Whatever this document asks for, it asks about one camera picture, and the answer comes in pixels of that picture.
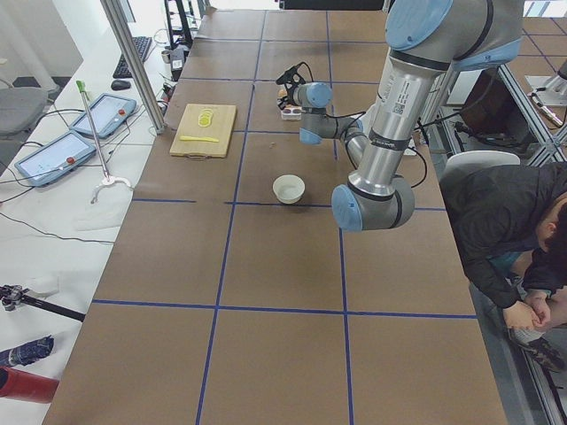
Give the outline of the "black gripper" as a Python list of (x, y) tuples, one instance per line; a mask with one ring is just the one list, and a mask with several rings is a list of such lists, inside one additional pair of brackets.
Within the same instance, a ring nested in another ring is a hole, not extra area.
[(289, 105), (302, 106), (298, 98), (299, 88), (304, 84), (303, 78), (290, 78), (283, 83), (285, 88), (285, 102)]

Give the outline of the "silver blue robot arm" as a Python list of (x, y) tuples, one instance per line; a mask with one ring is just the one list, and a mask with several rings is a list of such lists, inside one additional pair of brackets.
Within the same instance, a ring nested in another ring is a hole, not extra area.
[(433, 82), (449, 70), (506, 64), (520, 50), (521, 1), (397, 1), (388, 13), (390, 48), (369, 128), (351, 116), (331, 117), (332, 91), (288, 69), (277, 79), (302, 109), (299, 139), (318, 144), (339, 139), (355, 169), (331, 195), (334, 219), (345, 231), (403, 225), (415, 208), (410, 184), (397, 173)]

